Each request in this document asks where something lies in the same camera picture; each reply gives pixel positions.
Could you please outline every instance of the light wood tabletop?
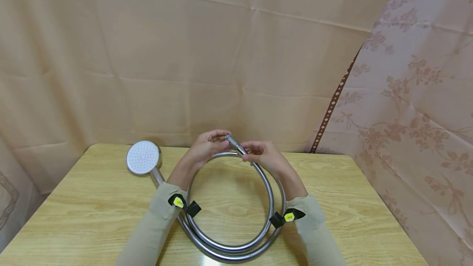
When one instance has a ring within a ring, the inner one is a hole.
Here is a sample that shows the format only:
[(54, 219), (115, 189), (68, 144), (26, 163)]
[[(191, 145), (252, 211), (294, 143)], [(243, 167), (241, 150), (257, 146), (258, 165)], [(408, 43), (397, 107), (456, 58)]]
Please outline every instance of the light wood tabletop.
[[(156, 187), (128, 172), (129, 145), (96, 144), (71, 169), (0, 254), (0, 265), (113, 265), (145, 213)], [(165, 179), (187, 148), (162, 148)], [(427, 263), (348, 156), (284, 154), (322, 206), (327, 226), (350, 266)], [(277, 185), (271, 182), (280, 210)], [(202, 207), (196, 222), (228, 244), (249, 241), (262, 228), (268, 197), (258, 174), (239, 158), (209, 162), (197, 174), (192, 198)], [(261, 257), (246, 265), (306, 265), (295, 227), (288, 224)], [(177, 221), (158, 265), (216, 266), (190, 242)]]

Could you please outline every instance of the hose connector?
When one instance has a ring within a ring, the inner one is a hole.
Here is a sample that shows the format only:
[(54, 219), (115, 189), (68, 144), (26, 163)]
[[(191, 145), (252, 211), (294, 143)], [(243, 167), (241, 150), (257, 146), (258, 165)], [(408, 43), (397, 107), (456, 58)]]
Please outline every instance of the hose connector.
[(245, 148), (243, 148), (243, 147), (236, 141), (236, 139), (234, 139), (234, 138), (232, 137), (232, 135), (230, 135), (230, 133), (225, 136), (225, 140), (227, 140), (228, 142), (230, 142), (230, 146), (231, 146), (233, 149), (235, 149), (236, 151), (238, 151), (238, 153), (240, 153), (241, 155), (247, 154), (246, 151), (245, 151)]

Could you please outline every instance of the yellow label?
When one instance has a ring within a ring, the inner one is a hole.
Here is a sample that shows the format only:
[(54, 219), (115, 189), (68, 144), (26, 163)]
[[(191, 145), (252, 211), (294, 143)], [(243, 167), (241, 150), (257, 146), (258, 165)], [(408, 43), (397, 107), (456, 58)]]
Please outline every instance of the yellow label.
[(183, 208), (184, 207), (184, 203), (182, 202), (182, 200), (180, 198), (174, 198), (174, 201), (172, 202), (174, 203), (175, 206), (178, 206), (180, 208)]
[(295, 218), (296, 217), (293, 213), (287, 213), (284, 215), (284, 220), (286, 220), (286, 222), (292, 222)]

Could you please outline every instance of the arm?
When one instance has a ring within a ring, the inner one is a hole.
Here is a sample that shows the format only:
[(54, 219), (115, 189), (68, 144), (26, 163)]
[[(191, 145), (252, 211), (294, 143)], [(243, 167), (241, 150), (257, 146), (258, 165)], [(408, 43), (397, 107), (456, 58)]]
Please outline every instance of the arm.
[(287, 208), (305, 213), (295, 220), (296, 229), (305, 245), (309, 266), (346, 266), (335, 240), (328, 231), (325, 215), (313, 195), (309, 195), (302, 180), (286, 158), (271, 142), (244, 142), (241, 144), (251, 154), (243, 161), (256, 162), (278, 179), (286, 192)]
[[(295, 171), (289, 172), (286, 178), (295, 177)], [(283, 181), (284, 190), (301, 189), (301, 186), (288, 186)], [(309, 266), (346, 266), (340, 250), (325, 223), (325, 215), (317, 199), (307, 192), (295, 198), (288, 198), (287, 208), (295, 208), (305, 213), (301, 219), (295, 220), (296, 229), (305, 245), (305, 256)]]
[(169, 198), (177, 193), (187, 199), (187, 191), (184, 190), (187, 190), (198, 170), (212, 155), (227, 151), (228, 141), (223, 139), (228, 133), (214, 130), (197, 138), (174, 167), (167, 183), (161, 184), (155, 192), (147, 212), (125, 244), (115, 266), (156, 265), (172, 222), (181, 210), (171, 206)]
[(175, 193), (187, 197), (187, 192), (176, 185), (163, 183), (159, 186), (147, 212), (120, 253), (116, 266), (156, 265), (172, 222), (181, 210), (168, 204), (168, 199)]

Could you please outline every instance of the stainless steel hose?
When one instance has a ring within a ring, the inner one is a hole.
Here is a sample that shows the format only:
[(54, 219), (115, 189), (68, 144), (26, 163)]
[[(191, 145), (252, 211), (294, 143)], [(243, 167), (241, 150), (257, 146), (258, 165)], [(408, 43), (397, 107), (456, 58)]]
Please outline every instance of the stainless steel hose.
[[(242, 148), (240, 144), (238, 144), (238, 142), (233, 137), (231, 137), (231, 135), (225, 136), (225, 139), (230, 142), (231, 147), (233, 147), (237, 151), (237, 153), (234, 153), (234, 152), (218, 153), (212, 156), (210, 160), (213, 160), (218, 157), (223, 157), (223, 156), (241, 157), (243, 154), (246, 154), (245, 149)], [(279, 236), (281, 232), (281, 228), (275, 229), (273, 234), (271, 234), (271, 236), (262, 245), (260, 245), (259, 247), (257, 246), (262, 241), (264, 236), (268, 233), (268, 230), (271, 226), (269, 218), (274, 213), (274, 196), (273, 196), (273, 190), (271, 189), (271, 185), (264, 171), (261, 169), (261, 167), (257, 163), (252, 163), (252, 166), (256, 169), (259, 176), (261, 176), (261, 179), (263, 180), (264, 185), (266, 186), (266, 190), (268, 192), (268, 197), (269, 197), (269, 211), (268, 211), (268, 216), (267, 216), (264, 227), (261, 229), (259, 234), (255, 238), (253, 238), (251, 241), (242, 245), (221, 244), (209, 238), (207, 235), (205, 235), (202, 232), (202, 230), (200, 230), (200, 228), (197, 226), (197, 224), (194, 222), (193, 218), (189, 216), (188, 214), (184, 213), (186, 215), (186, 218), (184, 218), (182, 214), (179, 214), (177, 217), (177, 220), (181, 224), (184, 232), (192, 241), (192, 243), (197, 248), (199, 248), (200, 251), (202, 251), (204, 254), (211, 257), (212, 259), (219, 260), (221, 262), (226, 262), (226, 263), (241, 263), (241, 262), (252, 260), (260, 256), (266, 250), (268, 250), (268, 248), (271, 246), (271, 244), (273, 244), (273, 242), (276, 240), (276, 238)], [(152, 176), (153, 181), (156, 183), (157, 186), (165, 182), (163, 176), (161, 175), (157, 167), (153, 168), (150, 171), (150, 174)], [(282, 211), (285, 212), (286, 211), (286, 194), (284, 193), (284, 189), (282, 188), (282, 185), (279, 182), (279, 180), (277, 179), (275, 180), (278, 183), (278, 186), (281, 192)], [(187, 203), (190, 203), (189, 202), (190, 194), (191, 194), (191, 186), (189, 186), (189, 189), (188, 189)]]

